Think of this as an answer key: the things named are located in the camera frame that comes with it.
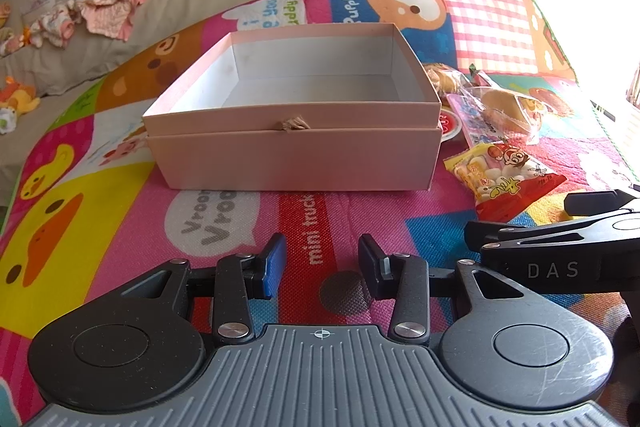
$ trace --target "open cardboard box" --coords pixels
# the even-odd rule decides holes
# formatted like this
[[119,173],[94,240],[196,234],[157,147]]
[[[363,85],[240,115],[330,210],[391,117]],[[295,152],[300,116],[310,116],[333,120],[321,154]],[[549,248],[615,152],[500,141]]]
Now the open cardboard box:
[[171,188],[417,190],[440,108],[393,24],[313,24],[227,35],[143,120]]

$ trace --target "pink clothing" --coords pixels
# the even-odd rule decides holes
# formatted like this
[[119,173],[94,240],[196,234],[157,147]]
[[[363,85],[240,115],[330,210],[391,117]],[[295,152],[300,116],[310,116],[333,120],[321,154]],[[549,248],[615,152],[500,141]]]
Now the pink clothing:
[[145,0],[76,0],[76,9],[91,33],[127,41],[133,30],[131,17]]
[[131,18],[136,7],[146,0],[69,0],[60,2],[39,17],[31,27],[31,44],[41,48],[48,40],[66,48],[75,32],[75,24],[84,20],[90,33],[127,41],[133,30]]
[[73,9],[73,1],[59,2],[31,25],[31,44],[41,48],[48,40],[56,47],[66,48],[76,31],[74,25],[80,22],[82,17]]

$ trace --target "plastic bag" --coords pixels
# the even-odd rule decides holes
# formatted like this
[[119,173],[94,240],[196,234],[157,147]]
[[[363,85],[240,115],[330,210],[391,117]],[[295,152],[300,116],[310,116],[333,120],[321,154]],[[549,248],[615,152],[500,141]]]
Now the plastic bag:
[[424,64],[423,68],[439,96],[460,92],[465,86],[471,87],[464,74],[446,64]]
[[506,223],[566,177],[507,143],[481,143],[444,161],[476,198],[478,219]]
[[474,105],[482,119],[510,142],[533,144],[538,142],[538,133],[548,106],[540,100],[501,87],[470,87],[464,96]]
[[462,133],[469,147],[479,143],[504,141],[504,136],[487,122],[475,102],[460,94],[448,94],[447,103],[462,123]]

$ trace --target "blue gripper pad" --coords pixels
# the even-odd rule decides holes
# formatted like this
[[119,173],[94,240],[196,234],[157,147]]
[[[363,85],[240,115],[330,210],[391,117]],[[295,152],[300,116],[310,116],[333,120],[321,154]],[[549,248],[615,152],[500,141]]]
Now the blue gripper pad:
[[287,266],[287,241],[281,233],[275,233],[262,250],[260,257],[265,261],[262,288],[264,298],[276,295],[282,274]]

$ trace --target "play mat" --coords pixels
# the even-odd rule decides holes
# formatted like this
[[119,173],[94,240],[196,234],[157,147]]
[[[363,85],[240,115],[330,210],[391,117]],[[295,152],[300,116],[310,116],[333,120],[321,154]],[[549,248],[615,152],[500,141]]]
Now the play mat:
[[[465,73],[474,63],[500,85],[559,108],[529,152],[568,181],[516,222],[557,221],[564,193],[629,183],[631,172],[532,0],[255,0],[233,8],[105,76],[31,152],[0,239],[2,427],[20,425],[43,406],[26,366],[38,330],[168,259],[187,257],[194,267],[209,266],[229,253],[255,253],[271,233],[283,232],[287,269],[276,299],[252,301],[258,329],[279,321],[375,323],[386,330],[392,302],[372,303],[358,273],[361,233],[371,233],[388,252],[421,255],[431,266],[452,268],[456,259],[475,256],[462,237],[464,224],[475,218],[472,197],[441,161],[429,192],[175,191],[166,187],[145,146],[142,114],[228,32],[378,21],[395,23],[423,63],[443,62]],[[440,159],[463,146],[462,140],[446,142]],[[627,315],[617,294],[552,298],[610,337]],[[432,328],[442,331],[451,320],[449,303],[433,301]],[[208,302],[199,299],[195,308],[194,322],[206,330]],[[627,351],[625,356],[635,357],[631,365],[638,363],[637,349]],[[640,377],[635,369],[627,372],[636,376],[624,375],[618,366],[600,403],[626,423]]]

